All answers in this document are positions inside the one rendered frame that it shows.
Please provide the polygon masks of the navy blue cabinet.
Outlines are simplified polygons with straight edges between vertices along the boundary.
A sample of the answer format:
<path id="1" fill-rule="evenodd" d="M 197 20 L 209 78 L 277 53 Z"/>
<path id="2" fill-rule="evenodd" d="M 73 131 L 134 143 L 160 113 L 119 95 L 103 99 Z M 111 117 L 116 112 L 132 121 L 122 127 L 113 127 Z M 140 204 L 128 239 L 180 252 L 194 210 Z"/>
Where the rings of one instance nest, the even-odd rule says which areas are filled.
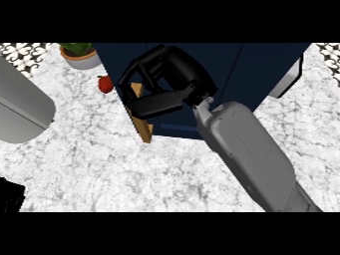
<path id="1" fill-rule="evenodd" d="M 159 44 L 180 47 L 199 61 L 218 87 L 211 109 L 237 101 L 255 112 L 264 99 L 296 64 L 295 82 L 302 76 L 302 57 L 311 43 L 95 43 L 100 59 L 116 85 L 132 60 Z M 193 108 L 148 119 L 154 135 L 202 139 L 196 130 Z"/>

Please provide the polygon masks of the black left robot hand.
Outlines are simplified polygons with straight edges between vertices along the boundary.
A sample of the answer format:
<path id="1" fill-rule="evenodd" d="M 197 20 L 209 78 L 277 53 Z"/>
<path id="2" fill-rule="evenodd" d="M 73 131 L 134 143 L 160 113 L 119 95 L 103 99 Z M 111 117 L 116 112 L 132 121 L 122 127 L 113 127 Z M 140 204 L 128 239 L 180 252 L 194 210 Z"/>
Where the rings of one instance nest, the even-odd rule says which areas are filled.
<path id="1" fill-rule="evenodd" d="M 0 176 L 0 213 L 17 213 L 26 199 L 26 186 Z"/>

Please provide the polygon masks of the red apple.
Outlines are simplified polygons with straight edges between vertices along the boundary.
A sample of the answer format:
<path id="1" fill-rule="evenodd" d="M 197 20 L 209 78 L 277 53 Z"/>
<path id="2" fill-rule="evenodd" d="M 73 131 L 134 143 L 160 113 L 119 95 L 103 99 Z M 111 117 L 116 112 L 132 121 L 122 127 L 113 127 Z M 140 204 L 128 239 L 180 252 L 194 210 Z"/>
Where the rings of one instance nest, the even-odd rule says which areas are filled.
<path id="1" fill-rule="evenodd" d="M 110 93 L 114 89 L 114 83 L 110 76 L 100 76 L 100 90 L 103 93 Z"/>

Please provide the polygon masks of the grey cabinet side panel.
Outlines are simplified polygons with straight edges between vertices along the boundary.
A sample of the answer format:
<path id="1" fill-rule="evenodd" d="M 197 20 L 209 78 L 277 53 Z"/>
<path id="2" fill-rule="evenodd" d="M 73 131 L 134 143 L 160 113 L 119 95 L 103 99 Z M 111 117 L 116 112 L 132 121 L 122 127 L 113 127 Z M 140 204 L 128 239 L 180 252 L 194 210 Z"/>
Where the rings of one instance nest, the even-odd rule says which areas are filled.
<path id="1" fill-rule="evenodd" d="M 273 88 L 273 91 L 270 92 L 270 95 L 280 99 L 284 94 L 287 93 L 292 86 L 296 84 L 302 77 L 302 65 L 304 65 L 304 57 L 299 57 L 296 60 L 292 68 L 289 69 L 287 73 L 284 74 L 280 82 L 277 83 L 276 87 Z"/>

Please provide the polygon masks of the potted green plant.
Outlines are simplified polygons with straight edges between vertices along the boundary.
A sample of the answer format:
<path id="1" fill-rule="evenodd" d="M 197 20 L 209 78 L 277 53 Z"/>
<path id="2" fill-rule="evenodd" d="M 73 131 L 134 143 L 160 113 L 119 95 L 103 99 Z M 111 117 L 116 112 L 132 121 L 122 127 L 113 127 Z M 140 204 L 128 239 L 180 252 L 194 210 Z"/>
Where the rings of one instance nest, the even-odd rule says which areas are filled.
<path id="1" fill-rule="evenodd" d="M 69 65 L 77 70 L 91 70 L 103 64 L 91 43 L 61 43 L 60 51 Z"/>

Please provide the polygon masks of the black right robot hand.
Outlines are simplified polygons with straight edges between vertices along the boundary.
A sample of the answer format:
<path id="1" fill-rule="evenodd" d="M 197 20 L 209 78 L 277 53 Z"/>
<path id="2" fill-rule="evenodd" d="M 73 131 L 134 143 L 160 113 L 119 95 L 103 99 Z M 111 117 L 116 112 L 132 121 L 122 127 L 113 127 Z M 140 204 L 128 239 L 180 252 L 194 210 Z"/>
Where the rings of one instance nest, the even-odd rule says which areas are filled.
<path id="1" fill-rule="evenodd" d="M 137 96 L 129 80 L 140 73 L 151 94 Z M 218 87 L 212 77 L 194 57 L 177 46 L 157 45 L 129 63 L 119 80 L 123 103 L 132 115 L 147 120 L 200 105 L 212 97 Z"/>

